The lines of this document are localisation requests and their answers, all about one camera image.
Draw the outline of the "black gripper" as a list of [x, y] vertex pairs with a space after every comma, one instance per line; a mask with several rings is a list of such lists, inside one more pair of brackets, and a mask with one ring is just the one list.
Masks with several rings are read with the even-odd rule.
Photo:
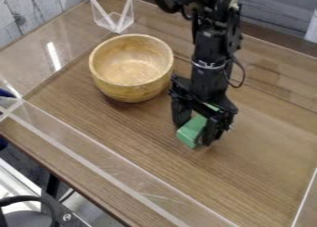
[[173, 121], [177, 128], [181, 128], [192, 118], [190, 107], [210, 104], [222, 110], [221, 113], [202, 115], [200, 140], [204, 146], [209, 146], [221, 139], [224, 132], [230, 128], [234, 116], [238, 114], [238, 108], [226, 96], [232, 69], [232, 63], [213, 69], [193, 66], [190, 78], [177, 74], [172, 77], [173, 86], [169, 94], [172, 96]]

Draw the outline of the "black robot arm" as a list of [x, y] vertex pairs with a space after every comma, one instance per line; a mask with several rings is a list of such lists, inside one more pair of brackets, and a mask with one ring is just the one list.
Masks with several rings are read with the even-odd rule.
[[172, 77], [176, 136], [190, 148], [208, 146], [229, 131], [238, 108], [226, 96], [232, 70], [241, 64], [241, 0], [154, 0], [168, 13], [192, 22], [192, 76]]

